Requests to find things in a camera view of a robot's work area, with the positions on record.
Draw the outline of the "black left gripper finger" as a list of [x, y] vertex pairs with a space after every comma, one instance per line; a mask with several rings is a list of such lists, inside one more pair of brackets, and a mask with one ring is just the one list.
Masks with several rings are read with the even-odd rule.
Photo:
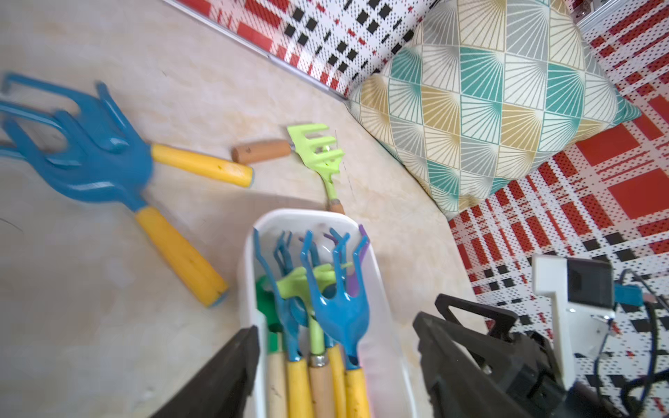
[[260, 357], [258, 327], [240, 329], [200, 371], [153, 415], [242, 417]]

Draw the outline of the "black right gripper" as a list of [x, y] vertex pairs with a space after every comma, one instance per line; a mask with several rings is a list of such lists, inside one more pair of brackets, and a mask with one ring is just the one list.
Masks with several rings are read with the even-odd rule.
[[512, 331], [516, 313], [440, 294], [413, 322], [435, 417], [619, 417], [582, 384], [565, 389], [545, 337]]

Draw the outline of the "dark green rake wooden handle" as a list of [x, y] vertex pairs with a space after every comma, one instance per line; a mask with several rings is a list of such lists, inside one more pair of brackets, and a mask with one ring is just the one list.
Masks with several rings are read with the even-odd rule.
[[256, 303], [267, 322], [267, 395], [268, 417], [288, 417], [287, 378], [285, 354], [283, 350], [283, 327], [275, 309], [274, 293], [270, 289], [268, 278], [261, 276], [255, 285]]

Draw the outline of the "white plastic storage box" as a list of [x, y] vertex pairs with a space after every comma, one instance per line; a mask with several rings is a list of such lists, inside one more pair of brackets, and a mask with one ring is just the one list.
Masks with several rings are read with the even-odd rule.
[[[278, 274], [280, 270], [273, 258], [273, 250], [282, 232], [291, 232], [294, 238], [303, 236], [308, 230], [314, 232], [321, 260], [330, 262], [333, 243], [324, 235], [331, 228], [340, 235], [347, 233], [350, 235], [347, 260], [351, 261], [355, 245], [362, 238], [363, 226], [343, 214], [305, 209], [277, 209], [261, 216], [249, 229], [237, 273], [240, 324], [242, 327], [258, 327], [260, 358], [254, 389], [244, 412], [245, 417], [268, 416], [268, 325], [266, 316], [257, 308], [255, 289], [256, 280], [261, 278], [265, 271], [254, 254], [254, 231], [259, 233], [263, 257], [273, 274]], [[383, 276], [372, 246], [368, 247], [362, 258], [362, 276], [369, 302], [370, 322], [367, 333], [358, 344], [358, 353], [365, 372], [370, 412], [374, 417], [417, 417], [408, 363], [402, 353]]]

